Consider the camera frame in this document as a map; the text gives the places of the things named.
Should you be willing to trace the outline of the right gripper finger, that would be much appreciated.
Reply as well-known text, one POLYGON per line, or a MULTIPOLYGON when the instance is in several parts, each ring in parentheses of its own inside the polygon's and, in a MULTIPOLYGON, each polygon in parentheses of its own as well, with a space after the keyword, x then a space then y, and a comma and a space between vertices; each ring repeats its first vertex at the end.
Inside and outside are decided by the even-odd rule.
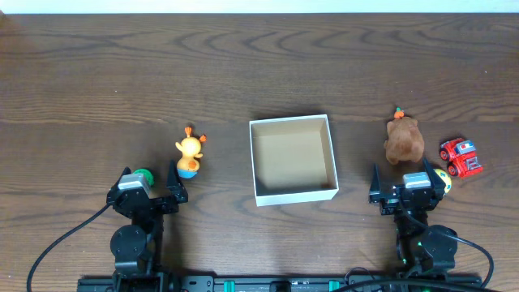
POLYGON ((431 182, 431 187, 434 189, 444 189, 445 182, 444 180, 434 171, 430 162, 426 159, 422 159, 424 169, 427 173, 427 176, 431 182))
POLYGON ((370 194, 379 194, 380 191, 381 191, 381 188, 380 188, 379 168, 378 168, 377 164, 374 164, 373 178, 371 181, 369 193, 370 194))

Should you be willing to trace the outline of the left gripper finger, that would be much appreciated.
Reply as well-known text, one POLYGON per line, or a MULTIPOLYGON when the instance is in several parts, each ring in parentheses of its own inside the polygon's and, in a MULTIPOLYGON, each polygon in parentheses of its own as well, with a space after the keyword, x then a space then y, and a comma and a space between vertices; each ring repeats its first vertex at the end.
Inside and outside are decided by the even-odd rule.
POLYGON ((122 178, 123 178, 125 175, 128 175, 128 174, 131 174, 131 169, 130 169, 129 167, 126 167, 126 168, 123 170, 123 172, 122 172, 122 174, 121 174, 119 180, 122 180, 122 178))
POLYGON ((169 190, 171 195, 184 196, 185 187, 182 184, 182 180, 178 175, 178 170, 175 160, 171 160, 169 164, 168 176, 166 179, 166 188, 169 190))

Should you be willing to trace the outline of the yellow ball with letters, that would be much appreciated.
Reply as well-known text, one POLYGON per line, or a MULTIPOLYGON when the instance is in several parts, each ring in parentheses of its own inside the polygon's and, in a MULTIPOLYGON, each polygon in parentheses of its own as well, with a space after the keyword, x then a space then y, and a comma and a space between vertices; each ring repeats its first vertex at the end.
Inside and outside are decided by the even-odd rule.
POLYGON ((444 194, 447 195, 452 189, 452 179, 447 172, 442 169, 435 169, 435 172, 442 179, 445 184, 444 194))

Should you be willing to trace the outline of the yellow rubber duck toy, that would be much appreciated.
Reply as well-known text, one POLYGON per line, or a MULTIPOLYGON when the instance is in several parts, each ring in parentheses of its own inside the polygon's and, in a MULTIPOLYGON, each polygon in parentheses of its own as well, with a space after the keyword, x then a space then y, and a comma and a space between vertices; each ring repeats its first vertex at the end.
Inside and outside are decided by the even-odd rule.
POLYGON ((185 127, 186 137, 176 142, 176 148, 182 153, 177 162, 178 175, 181 178, 194 178, 199 171, 199 159, 203 156, 202 144, 207 141, 206 135, 194 136, 192 127, 185 127))

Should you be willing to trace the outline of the green ridged disc toy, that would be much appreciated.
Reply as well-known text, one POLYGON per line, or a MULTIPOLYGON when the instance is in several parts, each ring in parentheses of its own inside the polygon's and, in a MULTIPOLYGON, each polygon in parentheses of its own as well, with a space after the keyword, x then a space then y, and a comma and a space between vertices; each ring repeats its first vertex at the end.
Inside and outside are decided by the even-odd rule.
POLYGON ((145 168, 137 169, 134 171, 134 174, 142 174, 146 178, 146 181, 148 182, 148 185, 150 187, 152 187, 155 184, 155 178, 154 178, 152 172, 148 169, 145 169, 145 168))

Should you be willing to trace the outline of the red toy fire truck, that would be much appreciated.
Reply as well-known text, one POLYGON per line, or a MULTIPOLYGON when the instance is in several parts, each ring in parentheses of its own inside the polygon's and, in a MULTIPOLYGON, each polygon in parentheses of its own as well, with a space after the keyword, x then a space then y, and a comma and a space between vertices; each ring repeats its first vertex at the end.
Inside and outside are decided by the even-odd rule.
POLYGON ((471 140, 457 138, 446 141, 440 145, 439 154, 447 162, 447 172, 451 176, 465 178, 483 172, 476 147, 471 140))

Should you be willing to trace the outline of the brown plush capybara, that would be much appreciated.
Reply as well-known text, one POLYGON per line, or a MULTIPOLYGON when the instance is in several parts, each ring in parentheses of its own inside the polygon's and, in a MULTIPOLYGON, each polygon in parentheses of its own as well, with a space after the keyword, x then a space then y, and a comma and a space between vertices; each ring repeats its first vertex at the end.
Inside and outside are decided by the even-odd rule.
POLYGON ((397 107, 386 129, 388 138, 384 141, 384 149, 390 164, 397 165, 400 161, 420 162, 425 143, 417 119, 406 116, 404 110, 397 107))

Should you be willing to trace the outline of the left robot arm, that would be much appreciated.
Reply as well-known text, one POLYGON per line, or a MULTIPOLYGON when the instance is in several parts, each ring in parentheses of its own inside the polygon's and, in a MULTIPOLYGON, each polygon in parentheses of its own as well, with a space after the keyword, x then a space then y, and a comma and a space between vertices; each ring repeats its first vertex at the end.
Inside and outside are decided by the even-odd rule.
POLYGON ((151 198, 151 186, 143 174, 125 168, 110 188, 106 203, 114 211, 131 219, 110 240, 115 271, 125 278, 150 277, 157 272, 161 258, 163 216, 176 213, 188 201, 186 188, 171 161, 166 179, 168 196, 151 198))

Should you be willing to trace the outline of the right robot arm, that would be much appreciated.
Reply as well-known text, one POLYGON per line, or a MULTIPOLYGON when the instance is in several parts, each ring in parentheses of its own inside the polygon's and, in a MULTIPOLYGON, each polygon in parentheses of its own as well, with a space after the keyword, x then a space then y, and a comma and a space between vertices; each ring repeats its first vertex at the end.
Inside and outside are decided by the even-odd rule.
POLYGON ((457 235, 443 225, 429 225, 427 213, 444 198, 446 183, 428 160, 424 171, 405 174, 402 183, 383 188, 379 168, 374 166, 368 202, 380 214, 392 216, 397 225, 397 255, 408 274, 446 273, 455 267, 457 235))

